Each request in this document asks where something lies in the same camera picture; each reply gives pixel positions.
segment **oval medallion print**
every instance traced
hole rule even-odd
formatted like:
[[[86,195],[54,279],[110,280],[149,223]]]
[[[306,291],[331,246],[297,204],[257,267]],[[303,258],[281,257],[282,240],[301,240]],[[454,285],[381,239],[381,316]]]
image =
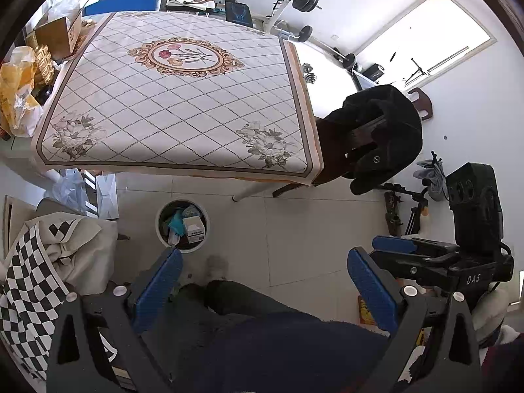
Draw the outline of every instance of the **oval medallion print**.
[[[225,74],[244,64],[224,49],[208,41],[191,38],[171,38],[142,44],[129,50],[135,61],[159,73],[204,77]]]

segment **tablecloth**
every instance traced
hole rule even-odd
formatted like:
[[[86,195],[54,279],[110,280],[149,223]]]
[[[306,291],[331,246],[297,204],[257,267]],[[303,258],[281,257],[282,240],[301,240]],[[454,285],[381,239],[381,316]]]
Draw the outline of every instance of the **tablecloth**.
[[[116,12],[60,73],[45,169],[311,184],[322,157],[293,44],[219,19]]]

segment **blue gripper pad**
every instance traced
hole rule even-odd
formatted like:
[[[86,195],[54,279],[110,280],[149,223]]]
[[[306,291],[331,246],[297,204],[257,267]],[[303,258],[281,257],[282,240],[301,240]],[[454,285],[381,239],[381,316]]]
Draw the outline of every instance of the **blue gripper pad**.
[[[175,248],[136,302],[133,329],[137,334],[151,328],[158,312],[163,308],[177,283],[182,267],[182,254]]]
[[[397,305],[367,262],[354,249],[347,255],[347,271],[378,327],[394,335],[398,329]]]
[[[417,251],[417,246],[409,239],[394,238],[392,236],[375,236],[373,249],[378,251],[392,251],[394,253],[411,254]]]

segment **silver screw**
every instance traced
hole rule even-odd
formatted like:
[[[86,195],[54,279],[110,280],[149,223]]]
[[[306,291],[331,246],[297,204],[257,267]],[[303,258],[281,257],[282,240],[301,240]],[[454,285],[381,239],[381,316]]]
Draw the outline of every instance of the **silver screw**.
[[[410,297],[414,297],[419,292],[417,291],[417,289],[415,287],[413,287],[411,285],[408,285],[407,287],[404,287],[404,293],[405,293],[405,295],[408,295]]]
[[[115,287],[115,289],[113,290],[113,295],[116,295],[117,297],[120,297],[125,293],[127,293],[127,288],[123,285]]]
[[[466,298],[464,297],[463,293],[461,293],[460,291],[455,291],[453,293],[453,298],[456,300],[456,301],[464,301]]]
[[[68,303],[72,303],[73,301],[75,301],[78,298],[78,294],[76,292],[70,292],[69,294],[66,295],[65,298]]]

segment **window frame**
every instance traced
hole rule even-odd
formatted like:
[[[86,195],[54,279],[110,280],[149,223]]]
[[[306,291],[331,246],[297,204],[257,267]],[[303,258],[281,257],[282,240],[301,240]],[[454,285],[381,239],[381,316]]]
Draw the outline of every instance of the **window frame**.
[[[410,14],[415,8],[420,6],[421,4],[425,3],[427,0],[417,0],[415,3],[413,3],[411,6],[409,6],[407,9],[403,10],[399,15],[395,16],[390,22],[388,22],[386,25],[384,25],[376,34],[374,34],[370,39],[368,39],[362,46],[360,46],[354,53],[357,56],[363,52],[371,43],[373,43],[376,39],[378,39],[380,36],[382,36],[386,31],[388,31],[393,25],[395,25],[397,22],[399,22],[401,19],[406,17],[408,14]],[[441,75],[445,74],[446,72],[449,72],[453,68],[459,66],[461,63],[467,61],[471,57],[475,56],[476,54],[480,53],[481,51],[487,49],[492,44],[495,44],[497,42],[497,39],[491,34],[491,32],[488,31],[488,29],[482,25],[482,23],[473,16],[470,11],[468,11],[463,5],[461,5],[457,0],[451,0],[453,3],[455,3],[464,13],[466,13],[471,19],[475,21],[475,23],[482,28],[482,30],[489,36],[489,40],[487,40],[485,43],[482,43],[480,46],[474,48],[472,51],[466,53],[462,57],[459,57],[456,61],[454,61],[452,64],[448,65],[443,70],[438,71],[435,74],[430,74],[427,77],[422,78],[419,81],[414,81],[410,83],[408,87],[405,88],[405,90],[413,89],[414,87],[423,87],[426,84],[430,83],[433,80],[436,80]]]

